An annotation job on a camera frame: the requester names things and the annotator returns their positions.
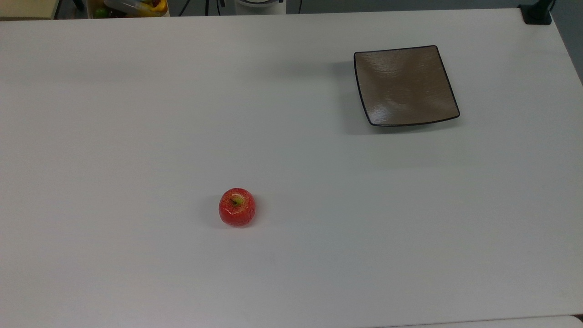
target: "brown plate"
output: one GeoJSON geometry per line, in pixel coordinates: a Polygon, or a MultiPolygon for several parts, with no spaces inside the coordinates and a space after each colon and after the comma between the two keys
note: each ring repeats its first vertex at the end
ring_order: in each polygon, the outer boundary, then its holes
{"type": "Polygon", "coordinates": [[[437,46],[355,53],[354,70],[372,125],[428,124],[459,116],[437,46]]]}

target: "table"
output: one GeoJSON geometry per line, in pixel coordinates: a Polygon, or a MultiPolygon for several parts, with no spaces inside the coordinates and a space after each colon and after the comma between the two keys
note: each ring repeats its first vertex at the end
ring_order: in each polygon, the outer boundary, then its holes
{"type": "Polygon", "coordinates": [[[518,9],[0,24],[2,327],[583,312],[583,88],[555,25],[518,9]],[[368,125],[353,53],[428,44],[460,118],[368,125]],[[249,228],[218,217],[232,187],[257,198],[249,228]]]}
{"type": "Polygon", "coordinates": [[[53,19],[59,0],[0,1],[0,20],[53,19]]]}

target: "cable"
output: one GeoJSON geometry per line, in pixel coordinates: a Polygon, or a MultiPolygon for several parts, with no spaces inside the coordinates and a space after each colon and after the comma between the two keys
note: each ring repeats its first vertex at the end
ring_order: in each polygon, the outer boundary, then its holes
{"type": "Polygon", "coordinates": [[[182,10],[178,14],[178,17],[182,16],[182,14],[184,13],[184,9],[186,9],[186,7],[188,6],[188,3],[189,2],[190,2],[190,0],[186,0],[186,3],[184,4],[184,7],[182,7],[182,10]]]}
{"type": "MultiPolygon", "coordinates": [[[[206,2],[205,2],[205,16],[209,15],[209,2],[210,2],[210,0],[206,0],[206,2]]],[[[178,17],[182,16],[182,14],[184,13],[184,9],[186,9],[186,7],[188,7],[188,3],[190,3],[190,0],[186,1],[186,3],[184,4],[184,7],[182,7],[182,10],[178,14],[178,17]]]]}

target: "white appliance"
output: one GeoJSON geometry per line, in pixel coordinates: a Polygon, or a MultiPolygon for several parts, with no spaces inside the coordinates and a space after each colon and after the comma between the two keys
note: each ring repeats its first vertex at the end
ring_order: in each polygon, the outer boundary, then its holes
{"type": "Polygon", "coordinates": [[[286,0],[234,0],[235,15],[285,15],[286,0]]]}

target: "red apple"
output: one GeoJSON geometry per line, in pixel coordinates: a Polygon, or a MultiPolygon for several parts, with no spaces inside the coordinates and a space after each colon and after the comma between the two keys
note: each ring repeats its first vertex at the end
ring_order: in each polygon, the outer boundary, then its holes
{"type": "Polygon", "coordinates": [[[243,188],[233,188],[223,194],[219,214],[224,223],[232,226],[249,224],[255,215],[253,195],[243,188]]]}

